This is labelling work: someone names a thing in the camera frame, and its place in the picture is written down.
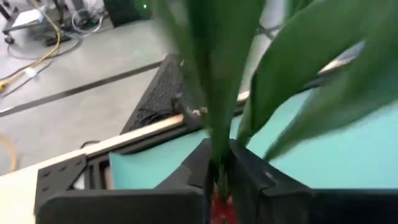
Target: cart wheel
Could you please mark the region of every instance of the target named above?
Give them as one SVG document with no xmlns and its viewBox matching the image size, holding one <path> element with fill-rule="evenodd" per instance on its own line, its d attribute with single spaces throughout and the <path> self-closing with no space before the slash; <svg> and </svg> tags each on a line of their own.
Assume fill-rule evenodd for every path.
<svg viewBox="0 0 398 224">
<path fill-rule="evenodd" d="M 15 42 L 15 39 L 12 38 L 10 35 L 4 38 L 5 43 L 7 44 L 13 44 Z"/>
</svg>

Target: green leaf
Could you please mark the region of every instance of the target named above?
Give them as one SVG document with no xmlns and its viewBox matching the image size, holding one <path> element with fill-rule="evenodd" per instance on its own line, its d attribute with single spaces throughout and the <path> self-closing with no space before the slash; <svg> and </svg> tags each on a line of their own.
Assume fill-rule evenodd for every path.
<svg viewBox="0 0 398 224">
<path fill-rule="evenodd" d="M 264 0 L 159 1 L 160 16 L 184 59 L 184 79 L 197 107 L 206 107 L 213 158 L 228 150 L 239 86 Z"/>
<path fill-rule="evenodd" d="M 305 139 L 345 128 L 398 99 L 398 2 L 387 2 L 348 71 L 308 99 L 265 160 L 285 154 Z"/>
<path fill-rule="evenodd" d="M 287 16 L 291 18 L 296 13 L 310 5 L 314 0 L 287 0 Z"/>
<path fill-rule="evenodd" d="M 238 131 L 247 145 L 274 111 L 366 32 L 373 0 L 325 0 L 289 20 L 271 43 L 251 80 Z"/>
</svg>

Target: yellow cable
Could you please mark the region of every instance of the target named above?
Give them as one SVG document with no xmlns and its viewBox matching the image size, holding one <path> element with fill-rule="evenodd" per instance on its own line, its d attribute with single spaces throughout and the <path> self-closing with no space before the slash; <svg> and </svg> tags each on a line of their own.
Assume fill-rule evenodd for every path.
<svg viewBox="0 0 398 224">
<path fill-rule="evenodd" d="M 54 28 L 56 34 L 57 34 L 57 43 L 55 44 L 54 48 L 49 51 L 47 54 L 45 54 L 43 57 L 41 57 L 40 59 L 36 60 L 35 62 L 31 63 L 29 65 L 29 68 L 33 68 L 35 66 L 37 66 L 38 64 L 40 64 L 41 62 L 43 62 L 45 59 L 47 59 L 49 56 L 51 56 L 60 46 L 60 42 L 61 42 L 61 34 L 60 34 L 60 29 L 57 27 L 57 25 L 55 25 L 54 21 L 51 20 L 51 18 L 45 13 L 42 12 L 39 9 L 39 6 L 37 5 L 37 3 L 34 0 L 29 0 L 33 6 L 48 20 L 48 22 L 51 24 L 51 26 Z M 13 75 L 11 78 L 7 79 L 4 82 L 0 82 L 0 92 L 4 91 L 4 89 L 14 80 L 20 78 L 21 76 L 23 76 L 23 74 L 25 73 L 24 70 L 18 72 L 17 74 Z"/>
<path fill-rule="evenodd" d="M 11 172 L 14 172 L 17 168 L 17 150 L 15 149 L 12 142 L 5 136 L 0 135 L 0 142 L 6 148 L 10 150 L 10 157 L 11 157 Z"/>
</svg>

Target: hole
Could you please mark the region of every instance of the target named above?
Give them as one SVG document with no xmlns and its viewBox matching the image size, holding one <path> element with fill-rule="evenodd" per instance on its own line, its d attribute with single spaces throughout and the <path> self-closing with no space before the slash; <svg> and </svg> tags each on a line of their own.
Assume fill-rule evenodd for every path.
<svg viewBox="0 0 398 224">
<path fill-rule="evenodd" d="M 49 176 L 49 175 L 50 175 L 50 171 L 49 171 L 49 170 L 46 170 L 46 171 L 44 171 L 42 177 L 47 177 L 47 176 Z"/>
</svg>

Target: cable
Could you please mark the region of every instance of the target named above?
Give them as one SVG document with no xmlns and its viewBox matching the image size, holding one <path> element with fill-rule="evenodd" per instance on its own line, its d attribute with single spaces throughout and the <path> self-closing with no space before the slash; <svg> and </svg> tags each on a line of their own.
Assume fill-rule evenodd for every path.
<svg viewBox="0 0 398 224">
<path fill-rule="evenodd" d="M 90 141 L 87 141 L 87 142 L 84 142 L 81 146 L 80 146 L 80 149 L 83 149 L 84 147 L 86 147 L 87 145 L 90 145 L 90 144 L 97 144 L 97 143 L 100 143 L 101 141 L 99 141 L 99 140 L 90 140 Z"/>
<path fill-rule="evenodd" d="M 51 58 L 51 61 L 46 64 L 46 66 L 42 67 L 39 71 L 37 71 L 36 75 L 39 75 L 40 72 L 43 72 L 46 68 L 48 68 L 52 62 L 54 61 L 55 57 Z M 23 70 L 25 68 L 27 68 L 28 66 L 22 67 L 18 70 Z M 13 88 L 12 90 L 8 91 L 7 93 L 3 93 L 2 95 L 0 95 L 0 98 L 5 98 L 6 96 L 9 96 L 11 93 L 14 93 L 15 91 L 17 91 L 19 88 L 21 88 L 22 86 L 24 86 L 26 83 L 28 83 L 29 81 L 31 81 L 34 77 L 29 77 L 27 80 L 25 80 L 23 83 L 19 84 L 17 87 Z"/>
<path fill-rule="evenodd" d="M 52 55 L 59 48 L 60 42 L 61 42 L 61 34 L 60 34 L 60 29 L 57 27 L 57 25 L 55 25 L 53 20 L 51 20 L 51 18 L 45 12 L 42 12 L 39 9 L 39 6 L 37 5 L 37 3 L 34 0 L 30 0 L 30 2 L 33 4 L 33 6 L 36 8 L 36 10 L 38 10 L 41 13 L 41 15 L 43 15 L 48 20 L 48 22 L 51 24 L 51 26 L 54 28 L 54 30 L 57 34 L 57 43 L 55 44 L 55 47 L 51 51 L 49 51 L 47 54 L 45 54 L 43 57 L 41 57 L 40 59 L 36 60 L 35 62 L 33 62 L 29 65 L 29 68 L 34 68 L 35 66 L 40 64 L 42 61 L 44 61 L 48 56 Z M 25 74 L 24 70 L 16 73 L 15 75 L 11 76 L 7 80 L 1 82 L 0 83 L 0 92 L 4 91 L 4 89 L 8 85 L 10 85 L 17 78 L 21 77 L 23 74 Z"/>
<path fill-rule="evenodd" d="M 157 121 L 161 121 L 163 119 L 169 118 L 174 115 L 172 110 L 164 109 L 164 110 L 153 110 L 150 108 L 139 108 L 140 111 L 149 111 L 150 114 L 139 119 L 140 126 L 147 126 Z"/>
<path fill-rule="evenodd" d="M 67 54 L 69 52 L 72 52 L 72 51 L 76 50 L 81 45 L 81 43 L 83 42 L 83 39 L 81 37 L 77 37 L 77 40 L 78 41 L 76 42 L 76 44 L 74 46 L 72 46 L 71 48 L 69 48 L 68 50 L 66 50 L 64 52 L 61 52 L 61 53 L 57 53 L 55 55 L 51 55 L 51 56 L 47 57 L 46 59 L 56 58 L 56 57 L 59 57 L 61 55 L 64 55 L 64 54 Z M 8 52 L 8 54 L 11 57 L 16 58 L 16 59 L 20 59 L 20 60 L 38 60 L 38 59 L 40 59 L 40 58 L 33 58 L 33 57 L 29 58 L 29 57 L 23 57 L 23 56 L 15 55 L 14 53 L 11 52 L 11 45 L 7 46 L 7 52 Z"/>
<path fill-rule="evenodd" d="M 10 75 L 8 75 L 8 76 L 6 76 L 6 77 L 0 78 L 0 80 L 1 80 L 1 81 L 6 80 L 7 78 L 9 78 L 9 77 L 15 75 L 16 73 L 20 72 L 21 70 L 23 70 L 23 69 L 29 67 L 29 65 L 30 65 L 30 64 L 28 64 L 28 65 L 26 65 L 26 66 L 23 66 L 22 68 L 18 68 L 15 72 L 11 73 Z"/>
<path fill-rule="evenodd" d="M 17 150 L 15 149 L 13 143 L 5 137 L 4 135 L 0 135 L 0 142 L 6 148 L 10 150 L 10 157 L 11 157 L 11 168 L 10 172 L 14 172 L 17 169 Z"/>
<path fill-rule="evenodd" d="M 102 26 L 102 21 L 103 21 L 103 19 L 104 19 L 104 15 L 101 14 L 101 15 L 99 16 L 98 25 L 97 25 L 97 27 L 95 27 L 93 30 L 83 30 L 83 29 L 80 29 L 79 27 L 77 27 L 76 24 L 75 24 L 76 15 L 78 15 L 79 12 L 83 12 L 83 11 L 87 11 L 88 13 L 90 13 L 88 9 L 80 9 L 80 10 L 77 10 L 75 13 L 73 13 L 73 15 L 72 15 L 72 27 L 73 27 L 73 29 L 74 29 L 75 31 L 77 31 L 77 32 L 79 32 L 79 33 L 81 33 L 81 34 L 84 34 L 83 36 L 85 37 L 85 36 L 88 36 L 88 35 L 90 35 L 90 34 L 93 34 L 93 33 L 97 32 L 97 31 L 101 28 L 101 26 Z"/>
</svg>

